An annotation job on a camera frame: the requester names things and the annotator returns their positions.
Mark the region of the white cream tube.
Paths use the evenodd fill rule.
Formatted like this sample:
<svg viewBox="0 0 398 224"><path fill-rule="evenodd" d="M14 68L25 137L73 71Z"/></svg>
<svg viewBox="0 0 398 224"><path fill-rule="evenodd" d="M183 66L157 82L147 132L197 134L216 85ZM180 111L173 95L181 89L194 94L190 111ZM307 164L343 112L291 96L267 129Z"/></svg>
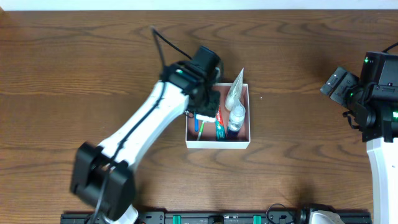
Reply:
<svg viewBox="0 0 398 224"><path fill-rule="evenodd" d="M244 68L242 68L239 75L236 77L235 81L231 85L228 94L226 95L224 106L228 111L231 111L233 109L234 101L241 98L243 89L243 77Z"/></svg>

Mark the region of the clear bottle with dark base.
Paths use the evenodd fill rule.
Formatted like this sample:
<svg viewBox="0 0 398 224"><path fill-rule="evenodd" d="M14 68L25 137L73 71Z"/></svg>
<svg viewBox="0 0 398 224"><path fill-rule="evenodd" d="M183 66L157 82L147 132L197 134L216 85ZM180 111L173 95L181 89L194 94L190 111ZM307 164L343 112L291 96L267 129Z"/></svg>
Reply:
<svg viewBox="0 0 398 224"><path fill-rule="evenodd" d="M241 103L233 106L229 114L228 126L227 126L227 136L230 139L236 139L243 126L245 119L246 109Z"/></svg>

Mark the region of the green white toothbrush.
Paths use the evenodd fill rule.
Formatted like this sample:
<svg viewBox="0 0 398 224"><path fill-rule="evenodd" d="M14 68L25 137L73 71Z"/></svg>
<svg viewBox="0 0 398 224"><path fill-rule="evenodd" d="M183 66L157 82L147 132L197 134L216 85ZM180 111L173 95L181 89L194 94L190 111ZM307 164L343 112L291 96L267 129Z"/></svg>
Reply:
<svg viewBox="0 0 398 224"><path fill-rule="evenodd" d="M199 141L201 139L205 123L206 123L205 121L201 122L201 126L200 126L200 129L199 129L199 132L198 132L198 136L197 136L197 141Z"/></svg>

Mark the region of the green white toothpaste tube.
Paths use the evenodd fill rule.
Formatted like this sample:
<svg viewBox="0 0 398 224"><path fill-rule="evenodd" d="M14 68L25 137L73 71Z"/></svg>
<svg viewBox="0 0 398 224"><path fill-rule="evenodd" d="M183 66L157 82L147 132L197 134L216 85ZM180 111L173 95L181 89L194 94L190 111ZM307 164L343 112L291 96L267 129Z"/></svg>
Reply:
<svg viewBox="0 0 398 224"><path fill-rule="evenodd" d="M223 124L223 118L220 106L218 107L218 111L216 114L215 128L216 128L216 140L217 141L226 140L226 132Z"/></svg>

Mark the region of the green Dettol soap box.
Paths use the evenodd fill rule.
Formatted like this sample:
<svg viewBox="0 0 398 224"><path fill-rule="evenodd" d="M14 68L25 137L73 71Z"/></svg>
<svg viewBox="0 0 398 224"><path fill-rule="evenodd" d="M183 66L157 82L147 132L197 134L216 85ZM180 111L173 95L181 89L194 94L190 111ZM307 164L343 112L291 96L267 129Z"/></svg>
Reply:
<svg viewBox="0 0 398 224"><path fill-rule="evenodd" d="M195 118L206 123L214 123L216 121L215 117L209 117L202 114L196 114Z"/></svg>

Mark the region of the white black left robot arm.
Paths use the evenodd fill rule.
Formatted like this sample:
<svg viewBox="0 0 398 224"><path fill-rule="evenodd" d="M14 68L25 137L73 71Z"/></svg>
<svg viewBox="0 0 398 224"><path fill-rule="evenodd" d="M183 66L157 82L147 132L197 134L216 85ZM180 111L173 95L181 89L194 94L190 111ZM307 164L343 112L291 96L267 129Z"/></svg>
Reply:
<svg viewBox="0 0 398 224"><path fill-rule="evenodd" d="M119 130L97 146L85 142L78 148L70 191L95 209L85 223L137 220L134 175L155 140L188 108L189 96L170 82L171 75L182 73L175 65L163 67L150 96Z"/></svg>

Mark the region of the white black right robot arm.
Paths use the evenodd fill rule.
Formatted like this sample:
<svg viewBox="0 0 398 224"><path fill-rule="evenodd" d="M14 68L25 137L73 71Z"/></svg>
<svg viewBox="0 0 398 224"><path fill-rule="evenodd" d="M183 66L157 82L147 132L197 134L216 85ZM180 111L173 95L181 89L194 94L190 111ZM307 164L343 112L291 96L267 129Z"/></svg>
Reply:
<svg viewBox="0 0 398 224"><path fill-rule="evenodd" d="M345 108L362 134L373 182L375 223L397 223L397 56L366 52L360 76L338 67L320 92Z"/></svg>

